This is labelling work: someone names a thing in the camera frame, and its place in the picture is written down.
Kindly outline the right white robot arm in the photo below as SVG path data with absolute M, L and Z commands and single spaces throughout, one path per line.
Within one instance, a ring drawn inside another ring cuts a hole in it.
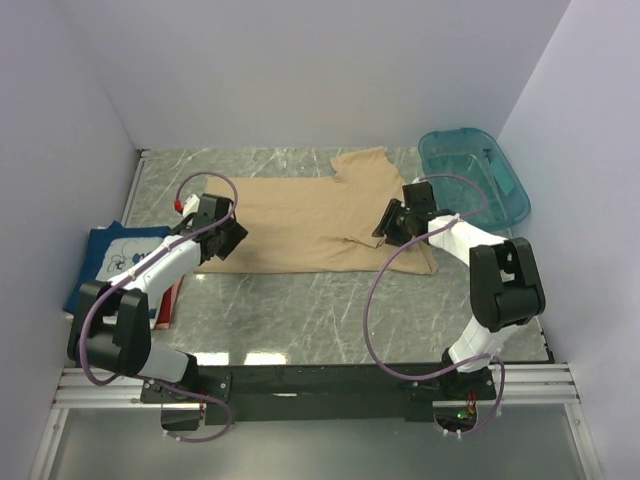
M 466 398 L 491 380 L 489 365 L 497 360 L 506 340 L 541 314 L 546 298 L 533 248 L 524 238 L 508 239 L 469 223 L 468 214 L 438 207 L 427 178 L 402 188 L 392 199 L 373 235 L 397 253 L 420 243 L 433 245 L 469 269 L 472 317 L 433 373 L 409 375 L 374 363 L 401 380 L 438 380 L 448 398 Z

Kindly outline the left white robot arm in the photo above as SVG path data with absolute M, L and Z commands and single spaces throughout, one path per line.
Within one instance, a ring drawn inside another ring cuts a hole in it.
M 68 358 L 85 367 L 199 391 L 196 358 L 153 341 L 150 314 L 175 281 L 214 257 L 226 259 L 248 235 L 234 209 L 230 198 L 202 194 L 196 209 L 141 261 L 106 281 L 85 282 L 79 289 Z

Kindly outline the beige t shirt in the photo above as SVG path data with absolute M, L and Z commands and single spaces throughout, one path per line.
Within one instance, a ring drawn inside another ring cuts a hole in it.
M 205 191 L 239 194 L 235 214 L 247 237 L 224 260 L 213 258 L 201 273 L 275 274 L 392 269 L 431 275 L 438 269 L 425 243 L 399 253 L 373 236 L 404 180 L 382 147 L 343 153 L 325 177 L 211 177 Z

